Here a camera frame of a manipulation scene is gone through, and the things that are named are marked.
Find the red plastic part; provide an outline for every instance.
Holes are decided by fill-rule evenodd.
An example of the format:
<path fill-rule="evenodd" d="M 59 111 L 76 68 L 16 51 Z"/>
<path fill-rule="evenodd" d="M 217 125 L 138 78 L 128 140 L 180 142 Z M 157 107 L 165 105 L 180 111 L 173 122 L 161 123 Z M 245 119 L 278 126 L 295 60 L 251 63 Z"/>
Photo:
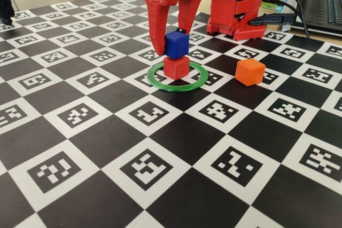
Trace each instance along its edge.
<path fill-rule="evenodd" d="M 165 57 L 164 74 L 174 80 L 180 80 L 189 74 L 189 65 L 189 57 L 183 56 L 177 60 Z"/>
<path fill-rule="evenodd" d="M 238 61 L 235 79 L 247 87 L 259 84 L 263 80 L 265 67 L 265 64 L 254 59 Z"/>
<path fill-rule="evenodd" d="M 263 37 L 265 26 L 248 25 L 258 16 L 261 3 L 262 0 L 212 0 L 207 32 L 224 33 L 235 40 Z"/>

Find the table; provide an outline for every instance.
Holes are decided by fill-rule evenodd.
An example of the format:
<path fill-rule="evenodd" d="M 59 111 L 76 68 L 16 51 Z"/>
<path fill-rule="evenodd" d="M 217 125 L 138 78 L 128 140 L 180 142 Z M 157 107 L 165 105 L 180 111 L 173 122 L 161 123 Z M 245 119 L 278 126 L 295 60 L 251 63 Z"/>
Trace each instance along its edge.
<path fill-rule="evenodd" d="M 273 31 L 236 42 L 207 35 L 207 20 L 188 56 L 209 80 L 184 93 L 146 80 L 164 57 L 142 0 L 0 25 L 1 228 L 340 226 L 342 48 Z M 234 79 L 247 58 L 267 67 L 249 88 Z"/>

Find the cable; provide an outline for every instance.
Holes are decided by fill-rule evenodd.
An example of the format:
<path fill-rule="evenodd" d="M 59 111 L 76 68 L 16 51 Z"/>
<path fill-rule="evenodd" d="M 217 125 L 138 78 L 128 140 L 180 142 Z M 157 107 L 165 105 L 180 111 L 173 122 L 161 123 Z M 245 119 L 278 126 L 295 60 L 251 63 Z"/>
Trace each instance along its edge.
<path fill-rule="evenodd" d="M 300 12 L 300 16 L 301 17 L 301 20 L 303 22 L 303 27 L 304 27 L 304 31 L 305 31 L 305 34 L 308 38 L 310 38 L 310 34 L 309 34 L 309 30 L 308 30 L 308 27 L 306 25 L 306 20 L 305 20 L 305 17 L 304 17 L 304 12 L 303 12 L 303 8 L 301 7 L 301 4 L 299 2 L 299 0 L 295 0 L 297 2 L 297 5 L 298 5 L 298 8 L 299 8 L 299 12 Z"/>

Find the black square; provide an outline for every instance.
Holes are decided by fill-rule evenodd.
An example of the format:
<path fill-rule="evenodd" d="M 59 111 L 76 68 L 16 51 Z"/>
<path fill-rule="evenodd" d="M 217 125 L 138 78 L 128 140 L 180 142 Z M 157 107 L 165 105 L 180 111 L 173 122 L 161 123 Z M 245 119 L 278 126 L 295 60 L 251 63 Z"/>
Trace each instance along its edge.
<path fill-rule="evenodd" d="M 223 136 L 218 129 L 183 113 L 150 138 L 193 165 Z"/>
<path fill-rule="evenodd" d="M 278 224 L 297 228 L 339 227 L 341 206 L 340 194 L 282 165 L 253 203 Z"/>
<path fill-rule="evenodd" d="M 342 117 L 319 110 L 305 133 L 342 148 Z"/>
<path fill-rule="evenodd" d="M 146 149 L 120 170 L 146 191 L 172 168 L 161 157 Z"/>
<path fill-rule="evenodd" d="M 98 113 L 84 103 L 81 103 L 57 116 L 63 120 L 69 127 L 75 128 L 80 124 L 97 116 Z"/>
<path fill-rule="evenodd" d="M 88 96 L 112 113 L 115 113 L 146 95 L 145 91 L 121 80 Z"/>
<path fill-rule="evenodd" d="M 287 75 L 292 75 L 292 73 L 294 73 L 300 66 L 302 66 L 301 62 L 276 56 L 271 53 L 265 58 L 261 59 L 260 62 L 265 64 L 266 67 L 269 69 L 273 69 L 277 72 L 285 73 Z"/>
<path fill-rule="evenodd" d="M 206 66 L 235 76 L 238 61 L 240 60 L 223 54 L 215 58 L 214 60 L 206 63 Z"/>
<path fill-rule="evenodd" d="M 248 207 L 191 168 L 147 212 L 163 227 L 233 228 Z"/>
<path fill-rule="evenodd" d="M 209 116 L 221 123 L 225 123 L 231 117 L 233 117 L 239 110 L 227 105 L 223 104 L 219 101 L 212 101 L 210 104 L 202 108 L 199 112 Z"/>
<path fill-rule="evenodd" d="M 342 71 L 342 59 L 324 56 L 319 53 L 314 54 L 306 63 L 331 70 L 332 72 L 341 73 Z"/>
<path fill-rule="evenodd" d="M 0 159 L 10 170 L 65 140 L 44 117 L 0 135 Z"/>
<path fill-rule="evenodd" d="M 25 74 L 35 72 L 36 70 L 42 69 L 43 66 L 36 63 L 32 59 L 24 59 L 16 61 L 11 64 L 0 67 L 0 76 L 8 81 L 16 77 L 23 76 Z"/>
<path fill-rule="evenodd" d="M 292 49 L 292 48 L 284 48 L 283 51 L 281 51 L 280 53 L 286 55 L 286 56 L 290 56 L 290 57 L 294 57 L 294 58 L 302 58 L 305 55 L 305 52 L 296 50 L 296 49 Z"/>
<path fill-rule="evenodd" d="M 101 66 L 102 69 L 114 74 L 119 78 L 130 76 L 147 67 L 147 64 L 128 56 Z"/>
<path fill-rule="evenodd" d="M 300 37 L 297 35 L 294 35 L 289 41 L 286 42 L 286 45 L 295 46 L 297 48 L 302 48 L 311 52 L 317 52 L 323 44 L 323 41 Z"/>
<path fill-rule="evenodd" d="M 302 133 L 257 112 L 251 112 L 228 134 L 282 162 Z"/>
<path fill-rule="evenodd" d="M 246 187 L 262 164 L 230 146 L 211 166 Z"/>
<path fill-rule="evenodd" d="M 84 85 L 86 88 L 93 88 L 108 80 L 109 78 L 107 78 L 106 76 L 98 72 L 94 72 L 85 77 L 79 78 L 77 81 L 80 82 L 82 85 Z"/>
<path fill-rule="evenodd" d="M 167 114 L 169 114 L 167 110 L 150 101 L 129 113 L 145 125 L 152 125 Z"/>
<path fill-rule="evenodd" d="M 79 166 L 65 152 L 59 152 L 27 172 L 42 192 L 46 193 L 79 171 Z"/>
<path fill-rule="evenodd" d="M 95 67 L 96 66 L 94 64 L 91 64 L 90 62 L 77 57 L 68 61 L 61 62 L 60 64 L 50 66 L 48 69 L 63 80 L 66 80 L 70 77 L 79 75 Z"/>
<path fill-rule="evenodd" d="M 263 40 L 258 38 L 256 40 L 248 40 L 242 45 L 249 46 L 250 48 L 255 48 L 264 52 L 271 53 L 272 51 L 276 50 L 281 44 L 277 42 L 273 42 L 270 40 Z"/>
<path fill-rule="evenodd" d="M 24 98 L 41 114 L 46 114 L 83 96 L 76 88 L 62 81 Z"/>
<path fill-rule="evenodd" d="M 206 42 L 199 44 L 199 46 L 208 48 L 210 50 L 214 50 L 219 53 L 225 53 L 229 51 L 230 49 L 233 49 L 234 47 L 238 46 L 238 44 L 231 43 L 231 42 L 214 37 L 214 38 L 211 38 L 210 40 L 207 40 Z"/>
<path fill-rule="evenodd" d="M 278 98 L 267 110 L 288 120 L 297 122 L 306 111 L 306 108 Z"/>
<path fill-rule="evenodd" d="M 50 228 L 94 228 L 126 227 L 141 211 L 137 203 L 99 171 L 38 214 Z"/>
<path fill-rule="evenodd" d="M 2 228 L 12 228 L 34 213 L 11 176 L 0 176 L 0 220 Z"/>
<path fill-rule="evenodd" d="M 309 146 L 299 163 L 339 183 L 342 181 L 342 158 L 316 145 Z"/>
<path fill-rule="evenodd" d="M 215 91 L 215 94 L 249 109 L 255 109 L 271 93 L 272 91 L 258 85 L 246 87 L 237 80 L 230 80 Z"/>
<path fill-rule="evenodd" d="M 332 90 L 295 77 L 289 77 L 276 91 L 321 108 Z"/>

